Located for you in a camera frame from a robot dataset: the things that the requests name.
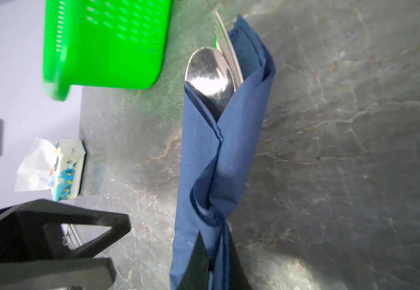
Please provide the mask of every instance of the marble table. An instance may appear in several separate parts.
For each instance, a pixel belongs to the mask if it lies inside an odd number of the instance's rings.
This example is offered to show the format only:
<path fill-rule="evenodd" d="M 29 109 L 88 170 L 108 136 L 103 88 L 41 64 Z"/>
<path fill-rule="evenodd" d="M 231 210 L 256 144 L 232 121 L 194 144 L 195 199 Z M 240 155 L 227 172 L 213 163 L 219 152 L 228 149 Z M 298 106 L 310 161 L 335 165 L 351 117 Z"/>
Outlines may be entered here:
<path fill-rule="evenodd" d="M 167 289 L 187 61 L 240 13 L 277 75 L 229 223 L 253 289 L 420 289 L 420 0 L 175 0 L 158 81 L 84 87 L 75 204 L 126 212 L 112 289 Z M 84 239 L 98 229 L 80 229 Z"/>

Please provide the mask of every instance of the green basket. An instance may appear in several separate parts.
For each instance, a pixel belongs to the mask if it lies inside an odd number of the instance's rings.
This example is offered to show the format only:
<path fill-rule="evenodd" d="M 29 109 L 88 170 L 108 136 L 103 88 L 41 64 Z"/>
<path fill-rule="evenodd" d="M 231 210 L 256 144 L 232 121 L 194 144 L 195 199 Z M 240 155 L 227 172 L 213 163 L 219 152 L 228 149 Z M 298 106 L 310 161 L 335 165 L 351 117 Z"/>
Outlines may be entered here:
<path fill-rule="evenodd" d="M 145 89 L 162 66 L 171 0 L 47 0 L 43 82 L 54 99 L 71 84 Z"/>

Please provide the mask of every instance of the folded napkin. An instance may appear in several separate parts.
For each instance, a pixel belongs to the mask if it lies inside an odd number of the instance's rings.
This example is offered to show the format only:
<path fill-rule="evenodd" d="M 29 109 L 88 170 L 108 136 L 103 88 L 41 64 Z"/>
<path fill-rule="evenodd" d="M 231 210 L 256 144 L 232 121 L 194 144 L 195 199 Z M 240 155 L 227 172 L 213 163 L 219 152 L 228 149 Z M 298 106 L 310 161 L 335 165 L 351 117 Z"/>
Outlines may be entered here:
<path fill-rule="evenodd" d="M 178 288 L 197 236 L 209 260 L 209 289 L 229 289 L 230 232 L 226 220 L 244 192 L 261 130 L 273 59 L 238 15 L 229 32 L 244 83 L 215 121 L 198 92 L 184 84 L 183 142 L 170 288 Z"/>

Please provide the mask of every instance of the white wall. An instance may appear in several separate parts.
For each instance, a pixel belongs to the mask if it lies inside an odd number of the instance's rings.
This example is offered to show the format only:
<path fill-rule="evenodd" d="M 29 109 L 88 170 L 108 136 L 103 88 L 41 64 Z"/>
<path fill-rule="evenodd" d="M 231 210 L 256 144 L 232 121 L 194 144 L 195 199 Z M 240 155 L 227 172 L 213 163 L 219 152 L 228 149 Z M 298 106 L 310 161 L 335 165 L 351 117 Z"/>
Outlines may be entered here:
<path fill-rule="evenodd" d="M 15 193 L 16 171 L 34 138 L 55 142 L 78 137 L 81 87 L 68 100 L 52 101 L 42 88 L 44 0 L 0 5 L 0 118 L 4 153 L 0 157 L 0 208 L 48 198 L 51 192 Z"/>

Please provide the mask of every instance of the spoon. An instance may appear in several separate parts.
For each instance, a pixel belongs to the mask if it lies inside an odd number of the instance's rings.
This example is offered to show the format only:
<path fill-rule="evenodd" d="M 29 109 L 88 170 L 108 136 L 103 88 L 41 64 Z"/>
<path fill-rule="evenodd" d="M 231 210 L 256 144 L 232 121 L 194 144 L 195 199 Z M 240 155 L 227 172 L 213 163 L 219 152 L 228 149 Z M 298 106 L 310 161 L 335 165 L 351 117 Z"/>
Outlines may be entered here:
<path fill-rule="evenodd" d="M 218 121 L 235 92 L 233 76 L 223 55 L 211 47 L 197 49 L 189 59 L 184 80 Z"/>

